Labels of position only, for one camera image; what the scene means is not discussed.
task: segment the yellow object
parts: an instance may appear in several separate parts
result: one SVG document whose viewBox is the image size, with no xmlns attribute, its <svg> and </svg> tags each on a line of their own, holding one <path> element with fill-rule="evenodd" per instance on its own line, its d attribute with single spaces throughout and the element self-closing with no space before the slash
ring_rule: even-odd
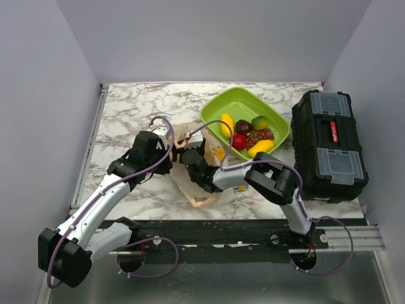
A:
<svg viewBox="0 0 405 304">
<path fill-rule="evenodd" d="M 222 147 L 213 148 L 213 151 L 219 160 L 222 160 L 225 156 L 225 150 Z"/>
<path fill-rule="evenodd" d="M 221 120 L 223 122 L 226 122 L 227 124 L 229 124 L 229 127 L 232 130 L 232 134 L 235 134 L 234 131 L 234 120 L 232 119 L 232 117 L 228 114 L 228 113 L 224 113 L 221 115 Z M 230 133 L 229 133 L 229 129 L 226 125 L 224 125 L 223 123 L 221 123 L 221 132 L 222 134 L 226 137 L 226 138 L 230 138 Z"/>
<path fill-rule="evenodd" d="M 271 149 L 273 149 L 274 147 L 275 144 L 273 141 L 265 139 L 263 141 L 258 141 L 253 147 L 247 150 L 247 154 L 249 155 L 250 158 L 254 158 L 257 153 L 259 152 L 269 153 Z"/>
</svg>

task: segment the yellow fruit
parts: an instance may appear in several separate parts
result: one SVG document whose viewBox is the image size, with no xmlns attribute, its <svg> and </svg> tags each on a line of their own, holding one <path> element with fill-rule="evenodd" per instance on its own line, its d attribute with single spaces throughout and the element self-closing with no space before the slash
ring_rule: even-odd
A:
<svg viewBox="0 0 405 304">
<path fill-rule="evenodd" d="M 264 141 L 258 141 L 253 147 L 247 150 L 247 154 L 249 155 L 249 157 L 254 158 L 257 153 L 259 152 L 269 153 L 271 149 L 273 149 L 274 147 L 275 144 L 273 141 L 265 139 Z"/>
<path fill-rule="evenodd" d="M 232 134 L 235 134 L 234 120 L 232 119 L 232 117 L 228 113 L 224 113 L 224 114 L 221 115 L 221 120 L 223 122 L 226 122 L 229 125 L 229 127 L 231 128 Z M 223 123 L 221 123 L 221 132 L 226 138 L 230 138 L 231 134 L 229 133 L 229 129 Z"/>
</svg>

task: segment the red logo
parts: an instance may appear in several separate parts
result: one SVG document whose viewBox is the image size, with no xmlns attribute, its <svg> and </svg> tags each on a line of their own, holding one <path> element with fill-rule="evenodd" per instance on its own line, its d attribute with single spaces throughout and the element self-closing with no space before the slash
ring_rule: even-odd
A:
<svg viewBox="0 0 405 304">
<path fill-rule="evenodd" d="M 334 143 L 339 142 L 339 138 L 337 137 L 337 129 L 336 129 L 336 123 L 335 122 L 330 122 L 330 128 L 332 129 L 332 139 Z"/>
</svg>

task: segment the green tray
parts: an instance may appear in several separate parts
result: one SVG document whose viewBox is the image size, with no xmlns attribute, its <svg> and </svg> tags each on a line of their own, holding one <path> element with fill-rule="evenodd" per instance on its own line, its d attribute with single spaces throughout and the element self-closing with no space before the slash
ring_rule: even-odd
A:
<svg viewBox="0 0 405 304">
<path fill-rule="evenodd" d="M 240 119 L 250 122 L 253 118 L 260 115 L 267 117 L 269 119 L 268 127 L 274 133 L 275 137 L 275 147 L 269 152 L 269 154 L 276 150 L 285 141 L 291 131 L 291 126 L 284 117 L 243 87 L 233 87 L 219 94 L 201 109 L 200 117 L 201 120 L 206 123 L 220 119 L 223 113 L 228 113 L 234 120 L 234 124 Z M 222 135 L 219 123 L 213 123 L 209 125 L 208 128 L 217 140 L 223 143 L 226 147 L 229 146 L 229 140 Z M 247 155 L 246 149 L 237 151 L 232 148 L 232 152 L 241 160 L 251 159 L 249 155 Z"/>
</svg>

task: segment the gray wall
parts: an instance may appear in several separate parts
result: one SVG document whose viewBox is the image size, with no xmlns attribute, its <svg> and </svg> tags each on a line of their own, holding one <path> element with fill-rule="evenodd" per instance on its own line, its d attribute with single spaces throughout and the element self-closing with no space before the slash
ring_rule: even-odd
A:
<svg viewBox="0 0 405 304">
<path fill-rule="evenodd" d="M 0 1 L 0 303 L 35 303 L 37 238 L 67 214 L 99 95 L 53 0 Z"/>
<path fill-rule="evenodd" d="M 370 0 L 57 0 L 101 82 L 326 80 Z"/>
<path fill-rule="evenodd" d="M 370 183 L 360 197 L 378 223 L 405 300 L 405 2 L 374 0 L 326 89 L 352 97 Z"/>
</svg>

